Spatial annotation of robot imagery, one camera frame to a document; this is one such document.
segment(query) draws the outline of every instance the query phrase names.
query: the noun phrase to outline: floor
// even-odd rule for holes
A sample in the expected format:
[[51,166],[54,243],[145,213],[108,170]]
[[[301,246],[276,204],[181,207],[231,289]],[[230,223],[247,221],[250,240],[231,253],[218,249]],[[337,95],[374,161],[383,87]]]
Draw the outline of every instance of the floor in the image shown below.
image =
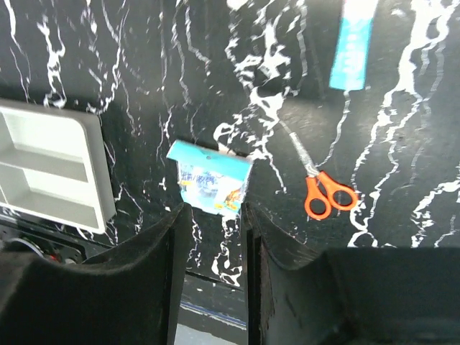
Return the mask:
[[176,345],[234,345],[227,340],[213,336],[212,334],[200,332],[184,325],[178,325],[175,335]]
[[[0,1],[0,97],[101,120],[116,216],[101,235],[47,225],[113,246],[156,224],[182,201],[182,139],[253,159],[246,201],[317,252],[460,247],[459,2],[379,1],[359,91],[328,87],[342,4]],[[281,121],[356,207],[307,215]],[[239,226],[194,209],[188,270],[241,287]]]

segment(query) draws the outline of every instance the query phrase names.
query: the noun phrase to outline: scissor handle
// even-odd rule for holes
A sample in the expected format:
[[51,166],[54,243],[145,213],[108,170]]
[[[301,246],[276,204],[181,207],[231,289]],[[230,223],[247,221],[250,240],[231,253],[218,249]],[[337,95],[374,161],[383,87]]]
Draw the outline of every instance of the scissor handle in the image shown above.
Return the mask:
[[[329,203],[334,208],[337,208],[338,210],[341,211],[350,211],[353,207],[355,207],[358,203],[358,195],[356,192],[348,187],[347,185],[341,185],[340,183],[337,183],[334,181],[332,178],[328,176],[324,171],[321,171],[318,176],[319,182],[321,182],[324,186],[324,189],[326,190],[326,195],[328,197]],[[343,192],[346,193],[350,196],[351,198],[351,203],[348,205],[341,205],[340,203],[337,203],[334,199],[334,194],[337,192]]]
[[[305,212],[313,219],[316,219],[317,221],[321,221],[323,219],[326,219],[329,217],[331,214],[331,203],[325,197],[318,186],[316,185],[316,178],[306,178],[307,180],[307,198],[305,199]],[[313,200],[319,200],[321,201],[324,206],[326,207],[326,210],[323,213],[315,213],[311,209],[311,202]]]

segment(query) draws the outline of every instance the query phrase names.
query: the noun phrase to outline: scissors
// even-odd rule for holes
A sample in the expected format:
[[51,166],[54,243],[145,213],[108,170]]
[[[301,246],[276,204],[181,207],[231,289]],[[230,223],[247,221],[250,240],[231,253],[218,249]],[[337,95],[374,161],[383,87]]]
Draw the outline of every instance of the scissors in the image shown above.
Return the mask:
[[[337,183],[330,178],[324,171],[319,171],[316,168],[315,163],[311,159],[307,150],[303,147],[299,137],[296,133],[289,130],[289,128],[281,121],[280,122],[289,134],[295,149],[300,157],[300,161],[307,170],[307,198],[305,200],[305,212],[313,219],[321,221],[326,219],[331,214],[332,208],[336,208],[341,211],[350,211],[358,203],[358,195],[353,189],[346,185]],[[321,182],[326,195],[324,195],[318,187],[318,181]],[[337,192],[343,192],[350,196],[351,203],[348,205],[341,205],[334,200],[334,194]],[[311,208],[313,200],[319,200],[324,203],[326,210],[323,213],[315,213]]]

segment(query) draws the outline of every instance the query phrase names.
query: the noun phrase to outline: white plastic tray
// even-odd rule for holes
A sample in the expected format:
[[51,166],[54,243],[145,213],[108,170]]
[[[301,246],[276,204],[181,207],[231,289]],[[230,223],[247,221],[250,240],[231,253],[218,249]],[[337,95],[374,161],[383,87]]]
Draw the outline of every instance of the white plastic tray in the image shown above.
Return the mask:
[[115,202],[98,117],[0,100],[0,206],[103,234]]

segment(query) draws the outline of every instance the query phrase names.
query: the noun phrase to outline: toothpaste tube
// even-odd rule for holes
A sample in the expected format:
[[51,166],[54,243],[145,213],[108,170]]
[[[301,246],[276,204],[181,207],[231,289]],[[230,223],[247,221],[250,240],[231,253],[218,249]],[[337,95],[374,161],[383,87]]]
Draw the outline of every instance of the toothpaste tube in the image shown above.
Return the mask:
[[344,0],[329,87],[347,91],[364,88],[372,20],[377,3],[378,0]]

